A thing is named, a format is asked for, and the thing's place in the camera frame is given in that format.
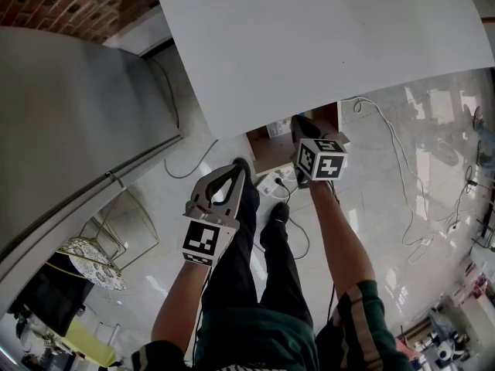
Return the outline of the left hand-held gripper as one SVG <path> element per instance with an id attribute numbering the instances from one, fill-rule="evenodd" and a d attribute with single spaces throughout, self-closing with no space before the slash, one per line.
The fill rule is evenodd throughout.
<path id="1" fill-rule="evenodd" d="M 185 261 L 217 265 L 240 227 L 236 216 L 245 179 L 245 170 L 231 164 L 213 170 L 195 184 L 181 219 L 180 250 Z M 214 201 L 213 196 L 228 182 L 224 199 Z"/>

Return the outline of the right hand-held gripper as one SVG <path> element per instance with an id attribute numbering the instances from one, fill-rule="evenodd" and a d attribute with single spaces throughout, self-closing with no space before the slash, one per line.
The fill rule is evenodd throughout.
<path id="1" fill-rule="evenodd" d="M 320 138 L 321 131 L 313 120 L 301 115 L 292 116 L 291 131 L 292 141 L 297 142 L 295 177 L 300 189 L 307 188 L 310 182 L 341 178 L 347 151 L 340 140 Z"/>

